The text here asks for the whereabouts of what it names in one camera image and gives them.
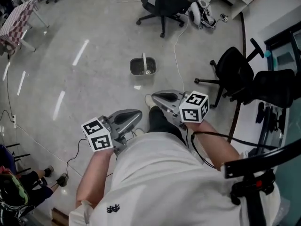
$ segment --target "gray floor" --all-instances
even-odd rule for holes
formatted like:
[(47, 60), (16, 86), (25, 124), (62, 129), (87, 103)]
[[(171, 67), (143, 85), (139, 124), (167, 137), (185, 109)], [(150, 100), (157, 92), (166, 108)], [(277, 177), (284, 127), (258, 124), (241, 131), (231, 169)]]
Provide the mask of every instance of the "gray floor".
[[(5, 144), (21, 143), (14, 149), (16, 154), (32, 154), (30, 158), (22, 159), (22, 166), (41, 169), (54, 166), (55, 175), (49, 179), (51, 184), (65, 172), (65, 162), (75, 155), (77, 142), (83, 138), (82, 123), (95, 116), (134, 108), (143, 112), (143, 119), (138, 126), (147, 130), (145, 94), (162, 89), (182, 90), (174, 59), (174, 43), (185, 26), (180, 28), (176, 22), (168, 19), (164, 39), (159, 36), (161, 23), (158, 18), (143, 21), (137, 26), (137, 18), (148, 14), (140, 2), (59, 0), (56, 4), (51, 2), (48, 5), (42, 2), (40, 7), (40, 13), (49, 21), (50, 27), (46, 29), (32, 15), (30, 21), (33, 28), (28, 31), (25, 40), (37, 50), (32, 53), (22, 47), (12, 58), (8, 70), (13, 114), (17, 116), (17, 124), (28, 134), (20, 128), (13, 129), (7, 115), (4, 115), (0, 125), (4, 126)], [(221, 13), (230, 15), (230, 7), (220, 0), (212, 0), (212, 9), (216, 18)], [(78, 64), (73, 66), (73, 60), (85, 40), (89, 40), (89, 43)], [(185, 89), (206, 93), (213, 102), (217, 87), (205, 84), (198, 86), (193, 81), (196, 77), (214, 79), (210, 60), (218, 61), (231, 46), (242, 49), (240, 19), (229, 19), (227, 23), (219, 21), (216, 30), (200, 30), (189, 23), (175, 47)], [(130, 75), (130, 60), (140, 57), (143, 52), (157, 62), (158, 72), (152, 80), (136, 80)], [(0, 64), (2, 75), (7, 64), (5, 56), (0, 57)], [(23, 71), (26, 76), (17, 96)], [(135, 85), (141, 86), (140, 90), (134, 89)], [(6, 81), (1, 81), (1, 111), (9, 110), (6, 89)], [(58, 116), (53, 120), (61, 91), (65, 91), (65, 96)], [(235, 106), (236, 103), (222, 99), (219, 107), (209, 112), (207, 120), (219, 132), (229, 133)], [(56, 207), (68, 214), (74, 209), (80, 175), (83, 175), (91, 156), (88, 145), (82, 143), (78, 157), (70, 162), (76, 171), (69, 168), (67, 187), (59, 189), (40, 205), (40, 211), (48, 215)]]

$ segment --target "shoe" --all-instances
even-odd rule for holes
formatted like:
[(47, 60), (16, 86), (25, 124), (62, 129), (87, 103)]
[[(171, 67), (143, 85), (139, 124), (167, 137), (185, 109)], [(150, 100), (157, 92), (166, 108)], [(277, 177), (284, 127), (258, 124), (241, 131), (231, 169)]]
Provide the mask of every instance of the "shoe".
[(145, 134), (145, 132), (142, 129), (137, 128), (135, 130), (135, 134), (136, 134), (136, 137), (138, 137), (138, 136), (141, 136), (141, 135)]
[(68, 175), (66, 173), (63, 173), (56, 182), (59, 186), (64, 187), (67, 185), (68, 178)]
[(44, 176), (44, 177), (49, 178), (49, 177), (51, 177), (52, 173), (54, 172), (54, 169), (53, 169), (52, 166), (48, 166), (48, 167), (44, 170), (44, 172), (45, 172), (45, 176)]
[(153, 108), (154, 106), (157, 106), (156, 103), (152, 100), (150, 94), (147, 94), (144, 100), (149, 109)]

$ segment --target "forearm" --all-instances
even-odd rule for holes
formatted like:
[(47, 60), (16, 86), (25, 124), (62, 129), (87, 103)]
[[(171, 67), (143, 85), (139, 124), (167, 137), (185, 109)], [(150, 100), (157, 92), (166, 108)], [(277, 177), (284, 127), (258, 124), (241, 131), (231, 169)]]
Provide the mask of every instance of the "forearm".
[[(199, 124), (198, 130), (196, 131), (217, 133), (217, 131), (206, 121)], [(220, 170), (222, 164), (227, 161), (238, 160), (238, 152), (224, 138), (207, 134), (198, 134), (197, 138), (216, 169)]]
[(94, 153), (77, 189), (76, 207), (87, 200), (95, 208), (103, 198), (110, 157), (106, 150)]

